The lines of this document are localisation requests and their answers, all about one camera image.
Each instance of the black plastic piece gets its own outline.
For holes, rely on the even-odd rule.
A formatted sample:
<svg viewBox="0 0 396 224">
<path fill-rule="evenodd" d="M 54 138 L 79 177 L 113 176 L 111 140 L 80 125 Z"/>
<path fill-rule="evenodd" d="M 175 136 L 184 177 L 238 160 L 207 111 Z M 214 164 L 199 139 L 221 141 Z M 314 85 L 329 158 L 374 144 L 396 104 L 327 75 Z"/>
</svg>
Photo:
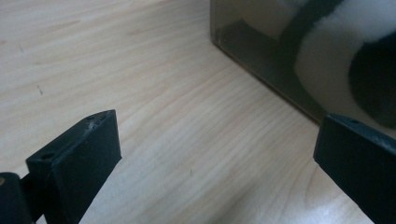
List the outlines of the black plastic piece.
<svg viewBox="0 0 396 224">
<path fill-rule="evenodd" d="M 18 196 L 33 221 L 44 214 L 49 224 L 79 223 L 120 159 L 115 111 L 89 116 L 26 160 L 30 173 Z"/>
<path fill-rule="evenodd" d="M 20 177 L 12 173 L 0 173 L 0 223 L 32 223 Z"/>
<path fill-rule="evenodd" d="M 323 120 L 315 161 L 374 223 L 396 223 L 396 140 L 354 119 Z"/>
</svg>

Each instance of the wood grain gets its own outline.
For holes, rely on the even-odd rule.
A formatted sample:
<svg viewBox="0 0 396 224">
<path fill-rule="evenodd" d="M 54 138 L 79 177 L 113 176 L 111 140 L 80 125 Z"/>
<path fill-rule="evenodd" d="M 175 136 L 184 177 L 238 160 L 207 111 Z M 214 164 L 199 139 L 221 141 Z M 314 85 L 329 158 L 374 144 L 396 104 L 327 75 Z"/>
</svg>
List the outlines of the wood grain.
<svg viewBox="0 0 396 224">
<path fill-rule="evenodd" d="M 318 125 L 213 46 L 208 0 L 1 1 L 0 83 L 20 176 L 117 110 L 123 159 L 81 223 L 371 223 L 313 161 Z"/>
</svg>

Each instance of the screw hole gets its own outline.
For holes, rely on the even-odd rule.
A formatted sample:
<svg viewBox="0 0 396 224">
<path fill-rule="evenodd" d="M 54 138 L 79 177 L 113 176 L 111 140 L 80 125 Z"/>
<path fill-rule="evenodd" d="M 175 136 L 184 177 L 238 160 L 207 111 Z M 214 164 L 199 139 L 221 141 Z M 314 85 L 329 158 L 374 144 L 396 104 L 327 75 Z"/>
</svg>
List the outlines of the screw hole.
<svg viewBox="0 0 396 224">
<path fill-rule="evenodd" d="M 46 154 L 44 154 L 44 155 L 42 155 L 41 156 L 41 160 L 49 160 L 49 159 L 51 159 L 52 157 L 54 156 L 54 154 L 53 153 L 46 153 Z"/>
</svg>

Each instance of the table surface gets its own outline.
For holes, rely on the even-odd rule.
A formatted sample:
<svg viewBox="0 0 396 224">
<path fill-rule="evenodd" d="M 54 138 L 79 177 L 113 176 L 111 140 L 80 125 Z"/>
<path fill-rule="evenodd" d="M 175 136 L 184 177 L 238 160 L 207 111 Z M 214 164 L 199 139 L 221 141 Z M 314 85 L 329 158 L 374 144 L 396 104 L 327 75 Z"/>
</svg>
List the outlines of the table surface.
<svg viewBox="0 0 396 224">
<path fill-rule="evenodd" d="M 81 223 L 371 223 L 313 161 L 318 125 L 211 43 L 208 0 L 1 1 L 0 83 L 20 176 L 116 109 L 123 159 Z"/>
</svg>

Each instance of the scratch mark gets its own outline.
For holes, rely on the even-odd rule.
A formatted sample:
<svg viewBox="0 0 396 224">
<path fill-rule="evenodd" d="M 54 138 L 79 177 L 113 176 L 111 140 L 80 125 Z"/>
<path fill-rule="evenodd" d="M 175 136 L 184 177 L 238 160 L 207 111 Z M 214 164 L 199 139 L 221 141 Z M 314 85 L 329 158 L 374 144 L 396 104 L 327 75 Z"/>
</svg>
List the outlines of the scratch mark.
<svg viewBox="0 0 396 224">
<path fill-rule="evenodd" d="M 21 52 L 22 52 L 22 54 L 24 53 L 24 51 L 23 51 L 23 47 L 22 47 L 22 45 L 21 45 L 21 43 L 19 43 L 20 44 L 20 49 L 21 49 Z"/>
<path fill-rule="evenodd" d="M 37 86 L 38 91 L 40 91 L 40 95 L 43 95 L 43 91 L 41 90 L 40 86 Z"/>
</svg>

